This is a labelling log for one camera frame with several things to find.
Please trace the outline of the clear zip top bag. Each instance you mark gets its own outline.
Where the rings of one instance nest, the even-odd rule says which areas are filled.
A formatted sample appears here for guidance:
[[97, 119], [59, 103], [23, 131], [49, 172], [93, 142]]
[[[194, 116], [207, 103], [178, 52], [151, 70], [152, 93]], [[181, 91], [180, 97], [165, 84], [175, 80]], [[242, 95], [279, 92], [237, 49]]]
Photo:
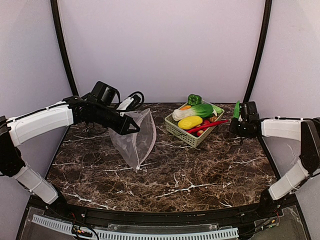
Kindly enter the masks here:
[[108, 132], [115, 149], [118, 150], [124, 161], [137, 172], [156, 143], [157, 131], [150, 108], [129, 112], [128, 116], [132, 117], [140, 127], [139, 132], [128, 135], [120, 135], [112, 129], [109, 129]]

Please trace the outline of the green cucumber toy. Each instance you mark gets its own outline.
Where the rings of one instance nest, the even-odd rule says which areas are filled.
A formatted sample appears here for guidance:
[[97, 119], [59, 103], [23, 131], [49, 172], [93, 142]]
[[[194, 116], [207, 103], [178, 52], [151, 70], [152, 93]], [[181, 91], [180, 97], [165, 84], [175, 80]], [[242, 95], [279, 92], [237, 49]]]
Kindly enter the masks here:
[[234, 106], [233, 118], [238, 119], [240, 117], [240, 101], [238, 100]]

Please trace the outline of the red chili pepper toy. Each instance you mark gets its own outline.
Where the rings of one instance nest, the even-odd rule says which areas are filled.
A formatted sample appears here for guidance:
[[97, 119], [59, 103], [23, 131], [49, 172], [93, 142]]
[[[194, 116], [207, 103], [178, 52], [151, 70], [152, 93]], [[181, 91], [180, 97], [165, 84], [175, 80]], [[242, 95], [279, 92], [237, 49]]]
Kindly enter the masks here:
[[196, 132], [198, 132], [200, 130], [211, 128], [211, 127], [215, 127], [215, 126], [227, 123], [227, 122], [228, 122], [228, 120], [215, 121], [215, 122], [212, 122], [212, 123], [209, 123], [209, 124], [201, 125], [201, 126], [196, 127], [196, 128], [192, 128], [190, 130], [187, 130], [186, 132], [189, 133], [189, 134], [196, 133]]

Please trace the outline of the pale green plastic basket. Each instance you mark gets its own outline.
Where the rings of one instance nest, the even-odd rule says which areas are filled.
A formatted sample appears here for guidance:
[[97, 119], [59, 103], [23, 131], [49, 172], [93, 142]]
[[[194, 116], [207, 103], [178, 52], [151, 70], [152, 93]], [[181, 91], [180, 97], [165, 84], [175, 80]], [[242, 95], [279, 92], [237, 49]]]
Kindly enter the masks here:
[[[211, 116], [211, 117], [207, 117], [207, 118], [202, 118], [203, 121], [204, 120], [209, 120], [210, 123], [216, 122], [216, 121], [221, 121], [222, 116], [225, 113], [225, 110], [215, 104], [209, 103], [205, 100], [202, 99], [202, 103], [201, 104], [211, 104], [213, 105], [213, 108], [216, 110], [217, 112], [217, 116]], [[186, 103], [184, 103], [183, 105], [181, 105], [180, 107], [178, 107], [177, 109], [180, 109], [184, 106], [189, 106], [188, 105], [188, 101]], [[181, 128], [178, 127], [178, 122], [179, 121], [175, 121], [172, 117], [174, 110], [172, 111], [172, 113], [170, 113], [167, 117], [164, 118], [164, 122], [165, 122], [165, 126], [166, 126], [166, 130], [171, 133], [172, 135], [174, 135], [175, 137], [179, 138], [180, 140], [182, 140], [183, 142], [185, 142], [186, 144], [190, 145], [191, 147], [195, 148], [197, 147], [201, 142], [203, 142], [203, 140], [213, 131], [213, 129], [216, 126], [213, 127], [209, 127], [209, 128], [205, 128], [202, 130], [199, 130], [198, 132], [194, 132], [194, 133], [188, 133], [187, 130], [183, 130]]]

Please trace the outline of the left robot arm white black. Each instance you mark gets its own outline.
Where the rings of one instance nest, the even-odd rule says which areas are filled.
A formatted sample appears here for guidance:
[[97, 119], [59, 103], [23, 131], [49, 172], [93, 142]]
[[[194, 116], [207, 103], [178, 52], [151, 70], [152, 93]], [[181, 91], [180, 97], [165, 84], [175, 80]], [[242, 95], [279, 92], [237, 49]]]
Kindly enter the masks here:
[[52, 130], [82, 122], [99, 124], [122, 136], [139, 132], [139, 125], [127, 113], [144, 103], [143, 93], [135, 91], [112, 105], [115, 97], [120, 97], [116, 88], [98, 81], [92, 91], [82, 97], [73, 95], [18, 117], [1, 116], [0, 175], [14, 178], [46, 204], [62, 201], [64, 198], [58, 190], [22, 159], [18, 147]]

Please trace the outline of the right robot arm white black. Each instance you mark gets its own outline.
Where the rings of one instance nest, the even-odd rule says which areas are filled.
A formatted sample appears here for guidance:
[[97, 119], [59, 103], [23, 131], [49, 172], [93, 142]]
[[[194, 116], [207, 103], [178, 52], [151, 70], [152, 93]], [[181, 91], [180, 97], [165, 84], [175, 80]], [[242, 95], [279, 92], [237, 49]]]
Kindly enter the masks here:
[[300, 144], [296, 163], [277, 182], [265, 189], [256, 213], [269, 217], [289, 194], [297, 191], [320, 168], [320, 119], [280, 117], [260, 118], [256, 103], [237, 102], [229, 131], [241, 138], [276, 138]]

